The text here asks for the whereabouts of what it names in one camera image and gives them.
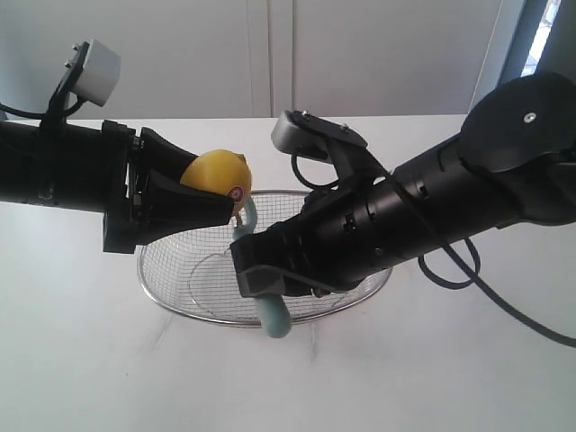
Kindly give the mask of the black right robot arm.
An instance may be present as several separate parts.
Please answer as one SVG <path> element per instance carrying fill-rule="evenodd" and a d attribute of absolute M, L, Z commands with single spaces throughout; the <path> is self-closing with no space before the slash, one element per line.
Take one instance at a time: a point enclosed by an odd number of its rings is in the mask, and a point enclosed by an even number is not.
<path fill-rule="evenodd" d="M 454 136 L 390 171 L 357 132 L 304 112 L 283 113 L 272 141 L 331 164 L 338 185 L 231 244 L 243 297 L 345 292 L 485 230 L 575 220 L 575 85 L 557 73 L 498 87 Z"/>

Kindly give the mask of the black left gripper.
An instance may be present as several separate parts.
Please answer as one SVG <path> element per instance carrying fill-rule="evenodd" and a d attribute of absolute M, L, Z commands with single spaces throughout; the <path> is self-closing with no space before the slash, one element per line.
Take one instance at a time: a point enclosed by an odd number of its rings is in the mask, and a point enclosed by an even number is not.
<path fill-rule="evenodd" d="M 234 202 L 226 195 L 179 184 L 198 156 L 150 128 L 140 135 L 125 124 L 105 120 L 101 128 L 111 151 L 112 171 L 103 214 L 103 251 L 133 253 L 144 241 L 229 223 Z M 149 172 L 142 204 L 134 201 L 139 168 Z"/>

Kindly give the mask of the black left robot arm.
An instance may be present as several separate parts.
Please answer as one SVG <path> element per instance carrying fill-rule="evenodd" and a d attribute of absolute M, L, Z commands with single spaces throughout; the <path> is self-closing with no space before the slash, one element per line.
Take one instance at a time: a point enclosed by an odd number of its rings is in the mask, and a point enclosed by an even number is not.
<path fill-rule="evenodd" d="M 227 196 L 181 184 L 197 156 L 149 128 L 65 121 L 1 124 L 1 199 L 103 215 L 103 251 L 132 254 L 164 237 L 225 225 Z"/>

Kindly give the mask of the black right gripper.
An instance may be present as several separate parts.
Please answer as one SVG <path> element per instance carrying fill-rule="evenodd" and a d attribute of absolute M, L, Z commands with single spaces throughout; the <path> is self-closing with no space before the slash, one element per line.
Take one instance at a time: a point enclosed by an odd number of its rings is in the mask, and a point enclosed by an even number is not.
<path fill-rule="evenodd" d="M 242 297 L 323 297 L 441 248 L 391 182 L 319 189 L 301 212 L 235 240 L 230 249 Z"/>

